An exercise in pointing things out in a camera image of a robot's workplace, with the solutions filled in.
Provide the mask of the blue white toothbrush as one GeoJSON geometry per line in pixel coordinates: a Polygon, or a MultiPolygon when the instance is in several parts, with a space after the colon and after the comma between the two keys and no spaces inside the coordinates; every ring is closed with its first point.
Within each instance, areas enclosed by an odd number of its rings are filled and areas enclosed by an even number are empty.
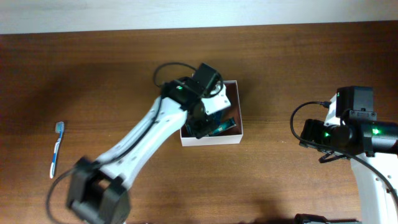
{"type": "Polygon", "coordinates": [[[52,179],[55,176],[55,169],[57,165],[57,157],[58,157],[58,151],[60,148],[60,144],[63,138],[63,134],[65,131],[65,123],[63,121],[59,121],[55,125],[55,132],[58,134],[58,139],[54,145],[54,150],[53,150],[53,158],[52,158],[52,163],[50,165],[50,173],[49,177],[52,179]]]}

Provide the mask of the green white toothpaste tube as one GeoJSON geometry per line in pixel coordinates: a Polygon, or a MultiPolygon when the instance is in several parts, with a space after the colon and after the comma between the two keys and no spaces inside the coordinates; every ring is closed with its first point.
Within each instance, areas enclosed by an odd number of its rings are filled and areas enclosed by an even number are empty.
{"type": "Polygon", "coordinates": [[[210,132],[208,135],[209,136],[217,136],[222,132],[225,132],[231,128],[236,127],[236,122],[234,118],[230,118],[227,121],[221,123],[215,130],[210,132]]]}

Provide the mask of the teal mouthwash bottle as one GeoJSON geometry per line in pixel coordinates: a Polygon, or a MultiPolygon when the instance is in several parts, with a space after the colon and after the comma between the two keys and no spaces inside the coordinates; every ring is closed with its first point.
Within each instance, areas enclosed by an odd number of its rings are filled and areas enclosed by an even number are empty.
{"type": "Polygon", "coordinates": [[[216,124],[220,124],[221,123],[221,120],[223,118],[223,113],[224,113],[224,111],[217,111],[217,112],[212,114],[213,121],[216,124]]]}

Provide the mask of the white cardboard box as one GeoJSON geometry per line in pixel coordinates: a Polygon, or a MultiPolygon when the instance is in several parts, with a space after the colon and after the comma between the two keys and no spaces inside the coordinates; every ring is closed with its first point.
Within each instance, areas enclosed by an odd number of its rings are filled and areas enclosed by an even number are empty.
{"type": "Polygon", "coordinates": [[[191,137],[185,126],[180,131],[180,140],[182,146],[212,146],[220,144],[239,144],[243,138],[243,122],[241,117],[241,106],[239,101],[238,82],[236,80],[224,81],[226,85],[226,96],[231,106],[223,110],[221,122],[225,122],[230,118],[234,118],[235,127],[220,132],[216,136],[205,136],[201,139],[191,137]]]}

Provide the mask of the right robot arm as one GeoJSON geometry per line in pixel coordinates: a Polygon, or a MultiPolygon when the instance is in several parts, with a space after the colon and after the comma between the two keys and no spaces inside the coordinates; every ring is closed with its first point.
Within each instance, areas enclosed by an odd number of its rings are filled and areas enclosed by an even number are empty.
{"type": "Polygon", "coordinates": [[[346,86],[337,89],[324,121],[307,119],[302,147],[323,153],[321,163],[347,159],[361,201],[361,223],[397,223],[397,124],[377,120],[373,89],[346,86]]]}

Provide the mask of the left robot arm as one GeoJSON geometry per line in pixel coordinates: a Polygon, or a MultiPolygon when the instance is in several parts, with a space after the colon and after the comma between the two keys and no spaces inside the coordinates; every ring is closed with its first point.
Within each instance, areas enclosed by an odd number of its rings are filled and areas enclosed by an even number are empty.
{"type": "Polygon", "coordinates": [[[185,124],[197,139],[208,135],[217,127],[213,113],[229,106],[221,74],[205,63],[190,77],[162,84],[152,108],[117,145],[75,164],[66,207],[87,223],[124,223],[129,189],[155,151],[185,124]]]}

